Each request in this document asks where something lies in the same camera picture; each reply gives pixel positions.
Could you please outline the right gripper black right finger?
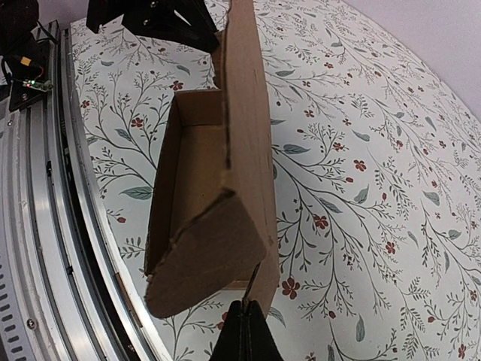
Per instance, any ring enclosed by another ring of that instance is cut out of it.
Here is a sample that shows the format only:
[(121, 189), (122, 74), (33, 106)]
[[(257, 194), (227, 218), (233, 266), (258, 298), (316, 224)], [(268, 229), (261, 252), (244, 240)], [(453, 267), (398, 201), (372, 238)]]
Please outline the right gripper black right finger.
[(283, 361), (257, 301), (251, 301), (247, 308), (247, 359)]

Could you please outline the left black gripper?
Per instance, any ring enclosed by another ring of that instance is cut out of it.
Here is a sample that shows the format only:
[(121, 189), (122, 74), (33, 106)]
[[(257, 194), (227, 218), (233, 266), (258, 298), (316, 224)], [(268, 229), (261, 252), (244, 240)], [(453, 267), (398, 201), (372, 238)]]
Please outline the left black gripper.
[(95, 34), (121, 17), (133, 35), (161, 38), (213, 53), (218, 29), (205, 1), (89, 1), (86, 26)]

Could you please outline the brown cardboard paper box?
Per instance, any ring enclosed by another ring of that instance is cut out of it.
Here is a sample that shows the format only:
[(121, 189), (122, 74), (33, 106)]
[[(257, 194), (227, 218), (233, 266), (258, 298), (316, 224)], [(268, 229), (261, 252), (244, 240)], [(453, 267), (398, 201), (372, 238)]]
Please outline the brown cardboard paper box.
[(145, 304), (179, 314), (248, 289), (268, 311), (280, 279), (271, 117), (254, 4), (232, 1), (217, 89), (174, 94), (153, 188)]

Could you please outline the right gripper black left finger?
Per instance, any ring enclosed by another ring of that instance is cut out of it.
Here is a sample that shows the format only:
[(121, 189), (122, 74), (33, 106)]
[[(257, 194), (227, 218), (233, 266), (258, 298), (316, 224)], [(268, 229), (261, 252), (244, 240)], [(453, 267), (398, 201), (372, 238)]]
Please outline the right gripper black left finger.
[(241, 361), (247, 359), (246, 325), (247, 314), (242, 301), (232, 302), (213, 349), (212, 361)]

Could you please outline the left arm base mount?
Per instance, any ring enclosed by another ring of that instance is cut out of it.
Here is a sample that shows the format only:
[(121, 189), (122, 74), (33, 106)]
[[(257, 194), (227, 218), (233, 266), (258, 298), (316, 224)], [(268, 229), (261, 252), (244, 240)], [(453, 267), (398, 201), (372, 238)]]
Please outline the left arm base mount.
[(53, 89), (48, 76), (50, 47), (58, 44), (41, 24), (1, 27), (1, 71), (9, 89), (9, 111), (21, 111)]

